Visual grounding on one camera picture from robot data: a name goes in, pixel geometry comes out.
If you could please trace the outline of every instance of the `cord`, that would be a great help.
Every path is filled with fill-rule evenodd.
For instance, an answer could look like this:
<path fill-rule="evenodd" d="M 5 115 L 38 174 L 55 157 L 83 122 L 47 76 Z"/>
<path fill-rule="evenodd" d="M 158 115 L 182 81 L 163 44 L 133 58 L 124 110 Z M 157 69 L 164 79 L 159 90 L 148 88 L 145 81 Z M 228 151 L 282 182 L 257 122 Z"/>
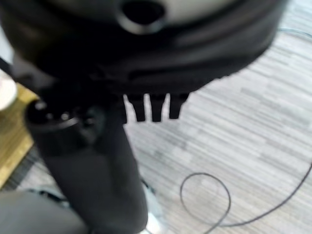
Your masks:
<path fill-rule="evenodd" d="M 194 176 L 208 176 L 208 177 L 211 177 L 211 178 L 215 179 L 216 181 L 218 181 L 218 182 L 222 185 L 222 187 L 225 189 L 225 191 L 226 191 L 226 193 L 227 193 L 227 195 L 228 195 L 228 200 L 229 200 L 228 208 L 227 208 L 226 212 L 224 213 L 224 215 L 221 217 L 221 219 L 220 219 L 216 224 L 214 224 L 209 230 L 207 230 L 207 231 L 204 233 L 204 234 L 209 234 L 209 233 L 211 233 L 214 229 L 216 229 L 217 227 L 219 227 L 219 226 L 221 225 L 221 223 L 223 222 L 223 220 L 229 215 L 230 210 L 231 210 L 231 205 L 232 205 L 231 194 L 230 194 L 229 189 L 226 187 L 226 185 L 225 185 L 220 179 L 218 179 L 217 177 L 215 177 L 215 176 L 213 176 L 213 175 L 211 175 L 211 174 L 208 174 L 208 173 L 193 173 L 193 174 L 189 175 L 188 177 L 186 177 L 186 178 L 183 180 L 183 182 L 182 182 L 182 184 L 181 184 L 181 187 L 180 187 L 180 201 L 181 201 L 181 203 L 182 203 L 182 205 L 183 205 L 183 208 L 187 211 L 187 213 L 188 213 L 190 216 L 192 216 L 193 218 L 195 218 L 195 219 L 199 219 L 200 221 L 202 221 L 200 218 L 196 217 L 196 215 L 193 215 L 193 214 L 189 211 L 189 209 L 188 209 L 187 206 L 185 205 L 185 202 L 184 202 L 184 199 L 183 199 L 183 189 L 184 189 L 184 185 L 185 185 L 185 183 L 186 183 L 189 179 L 193 178 Z"/>
<path fill-rule="evenodd" d="M 296 30 L 296 29 L 292 29 L 292 28 L 280 28 L 278 29 L 280 32 L 285 32 L 285 33 L 295 33 L 295 34 L 301 34 L 304 36 L 309 37 L 310 39 L 312 39 L 312 34 L 307 33 L 307 32 L 303 32 L 300 30 Z M 208 231 L 204 232 L 204 234 L 210 234 L 213 230 L 215 230 L 218 227 L 221 228 L 233 228 L 233 227 L 240 227 L 240 226 L 244 226 L 247 224 L 251 224 L 253 222 L 256 222 L 266 216 L 268 216 L 269 214 L 273 213 L 274 211 L 278 210 L 279 208 L 281 208 L 282 206 L 284 206 L 286 203 L 288 203 L 296 194 L 297 192 L 301 189 L 301 187 L 303 186 L 303 184 L 306 182 L 307 178 L 309 177 L 310 173 L 312 171 L 312 163 L 308 169 L 308 171 L 306 172 L 306 174 L 304 175 L 303 179 L 300 181 L 299 185 L 295 188 L 295 190 L 285 199 L 283 200 L 280 204 L 278 204 L 277 206 L 275 206 L 274 208 L 268 210 L 267 212 L 244 222 L 240 222 L 240 223 L 234 223 L 234 224 L 222 224 L 222 221 L 228 216 L 228 214 L 230 213 L 230 209 L 231 209 L 231 205 L 232 205 L 232 201 L 231 201 L 231 195 L 230 192 L 228 190 L 228 188 L 226 187 L 226 185 L 217 177 L 210 175 L 208 173 L 194 173 L 189 175 L 188 177 L 186 177 L 181 186 L 180 186 L 180 201 L 182 203 L 183 208 L 185 209 L 185 211 L 193 218 L 197 219 L 200 222 L 206 223 L 211 225 L 211 223 L 206 222 L 205 220 L 201 219 L 200 217 L 197 217 L 196 215 L 194 215 L 192 212 L 189 211 L 189 209 L 187 208 L 187 206 L 185 205 L 184 199 L 183 199 L 183 189 L 184 189 L 184 185 L 185 183 L 192 177 L 194 176 L 199 176 L 199 175 L 204 175 L 204 176 L 208 176 L 208 177 L 212 177 L 213 179 L 217 180 L 225 189 L 225 191 L 228 194 L 229 197 L 229 206 L 226 210 L 226 212 L 224 213 L 224 215 L 222 216 L 222 218 L 216 223 L 214 224 Z"/>

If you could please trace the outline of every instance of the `floor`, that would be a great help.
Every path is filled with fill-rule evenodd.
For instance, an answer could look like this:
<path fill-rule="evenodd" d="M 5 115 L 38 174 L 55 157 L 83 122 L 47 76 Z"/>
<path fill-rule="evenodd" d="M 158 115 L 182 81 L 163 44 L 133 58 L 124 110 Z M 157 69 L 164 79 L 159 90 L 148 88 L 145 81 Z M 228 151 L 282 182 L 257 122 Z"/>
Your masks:
<path fill-rule="evenodd" d="M 281 27 L 312 34 L 312 1 L 294 0 Z M 131 107 L 129 116 L 134 119 Z M 232 208 L 225 224 L 255 218 L 278 205 L 312 163 L 312 40 L 278 33 L 272 48 L 247 69 L 192 94 L 180 121 L 126 126 L 143 177 L 155 188 L 169 234 L 201 234 Z M 53 183 L 35 150 L 5 189 Z M 312 176 L 284 207 L 250 225 L 218 228 L 214 234 L 311 234 Z"/>

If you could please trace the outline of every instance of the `circular hole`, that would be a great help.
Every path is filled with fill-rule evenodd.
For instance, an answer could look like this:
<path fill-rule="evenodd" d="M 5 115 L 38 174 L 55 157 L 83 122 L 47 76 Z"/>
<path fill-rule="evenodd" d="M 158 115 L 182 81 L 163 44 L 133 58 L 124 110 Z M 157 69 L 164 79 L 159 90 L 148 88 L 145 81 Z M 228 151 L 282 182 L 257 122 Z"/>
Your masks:
<path fill-rule="evenodd" d="M 161 4 L 147 0 L 127 2 L 122 11 L 129 20 L 141 25 L 152 24 L 165 15 L 165 8 Z"/>

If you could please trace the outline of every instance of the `gray fabric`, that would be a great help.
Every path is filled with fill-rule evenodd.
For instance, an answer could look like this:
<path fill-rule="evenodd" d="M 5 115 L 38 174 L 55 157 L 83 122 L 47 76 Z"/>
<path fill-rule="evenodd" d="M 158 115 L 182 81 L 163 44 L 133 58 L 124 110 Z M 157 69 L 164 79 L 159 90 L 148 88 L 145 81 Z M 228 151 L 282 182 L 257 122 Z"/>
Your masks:
<path fill-rule="evenodd" d="M 29 192 L 0 194 L 1 234 L 87 234 L 81 219 L 40 195 Z"/>

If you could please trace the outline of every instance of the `gray carpet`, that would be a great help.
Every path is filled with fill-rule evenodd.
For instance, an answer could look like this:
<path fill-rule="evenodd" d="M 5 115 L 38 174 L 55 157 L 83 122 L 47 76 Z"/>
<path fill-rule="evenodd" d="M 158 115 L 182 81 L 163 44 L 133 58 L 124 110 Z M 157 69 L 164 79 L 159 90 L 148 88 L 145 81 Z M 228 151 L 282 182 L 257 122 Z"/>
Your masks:
<path fill-rule="evenodd" d="M 281 27 L 312 33 L 311 21 L 312 1 L 296 0 Z M 312 40 L 279 33 L 249 68 L 192 94 L 180 121 L 136 124 L 127 108 L 127 134 L 142 175 L 157 191 L 169 234 L 200 234 L 210 227 L 191 218 L 179 200 L 180 184 L 193 172 L 213 174 L 229 187 L 233 205 L 225 223 L 252 219 L 284 200 L 312 162 Z M 45 183 L 53 180 L 32 150 L 5 189 Z M 310 176 L 278 211 L 214 234 L 311 234 L 311 190 Z M 216 222 L 227 206 L 222 187 L 203 176 L 187 182 L 184 195 L 190 211 L 207 223 Z"/>

